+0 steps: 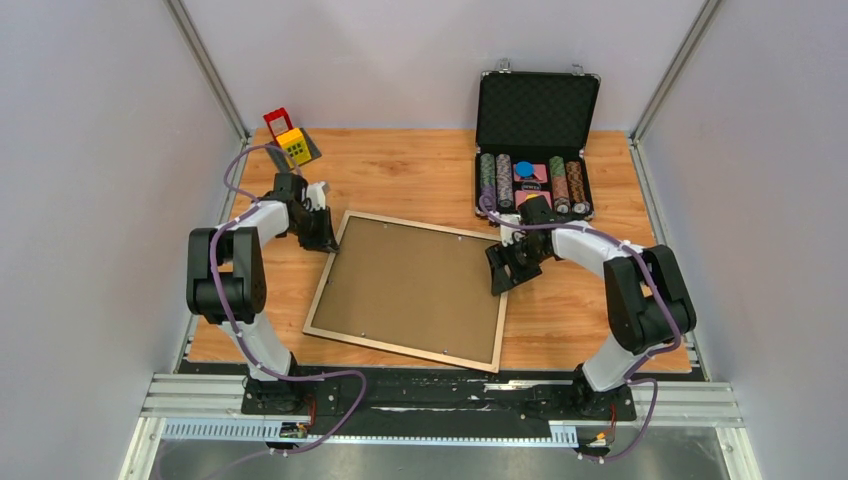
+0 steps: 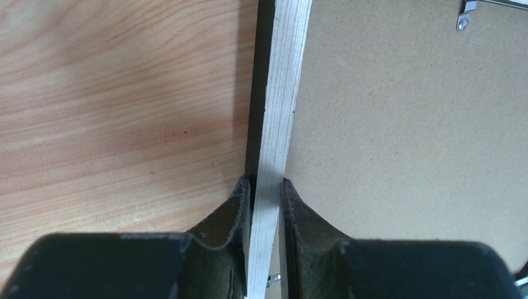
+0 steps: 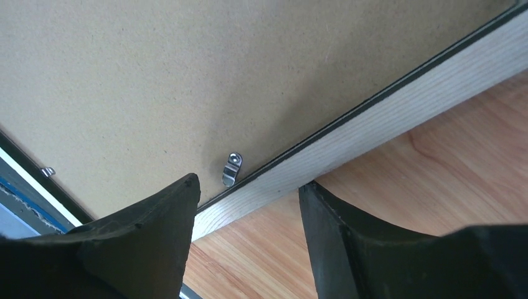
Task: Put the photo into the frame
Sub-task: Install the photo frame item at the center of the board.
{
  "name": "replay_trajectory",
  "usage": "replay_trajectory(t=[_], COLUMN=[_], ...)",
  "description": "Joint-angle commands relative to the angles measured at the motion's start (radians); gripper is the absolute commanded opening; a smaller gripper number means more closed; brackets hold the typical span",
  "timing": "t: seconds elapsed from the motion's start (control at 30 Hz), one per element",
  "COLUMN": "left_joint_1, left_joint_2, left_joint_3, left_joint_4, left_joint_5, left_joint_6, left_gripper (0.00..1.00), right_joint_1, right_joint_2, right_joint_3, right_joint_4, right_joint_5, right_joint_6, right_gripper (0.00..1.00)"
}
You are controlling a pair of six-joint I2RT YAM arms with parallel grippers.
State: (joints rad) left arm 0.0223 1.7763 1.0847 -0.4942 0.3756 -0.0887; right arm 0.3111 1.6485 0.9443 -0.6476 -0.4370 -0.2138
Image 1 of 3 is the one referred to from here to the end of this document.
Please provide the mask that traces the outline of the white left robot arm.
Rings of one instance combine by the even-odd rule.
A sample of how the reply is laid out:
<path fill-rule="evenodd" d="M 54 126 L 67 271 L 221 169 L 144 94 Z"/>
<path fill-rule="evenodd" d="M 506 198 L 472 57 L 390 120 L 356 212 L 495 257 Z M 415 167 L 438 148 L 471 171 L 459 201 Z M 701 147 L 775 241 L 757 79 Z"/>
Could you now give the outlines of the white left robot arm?
<path fill-rule="evenodd" d="M 217 326 L 248 365 L 249 400 L 284 414 L 298 411 L 306 386 L 294 378 L 297 362 L 279 340 L 265 311 L 263 247 L 289 234 L 308 251 L 339 249 L 327 204 L 329 186 L 296 173 L 279 173 L 273 188 L 233 220 L 196 228 L 188 240 L 186 301 L 189 310 Z"/>

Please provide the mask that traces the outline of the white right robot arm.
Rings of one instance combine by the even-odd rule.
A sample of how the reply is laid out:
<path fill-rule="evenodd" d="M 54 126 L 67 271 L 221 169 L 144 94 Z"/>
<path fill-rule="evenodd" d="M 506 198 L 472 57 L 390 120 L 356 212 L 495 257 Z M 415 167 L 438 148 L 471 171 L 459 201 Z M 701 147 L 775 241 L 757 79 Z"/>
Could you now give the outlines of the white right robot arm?
<path fill-rule="evenodd" d="M 582 220 L 565 221 L 535 197 L 516 215 L 499 214 L 483 196 L 480 210 L 498 225 L 489 247 L 491 292 L 498 296 L 542 273 L 548 259 L 568 260 L 602 279 L 610 333 L 577 369 L 567 405 L 596 417 L 649 359 L 676 350 L 696 326 L 696 313 L 674 252 L 618 240 Z"/>

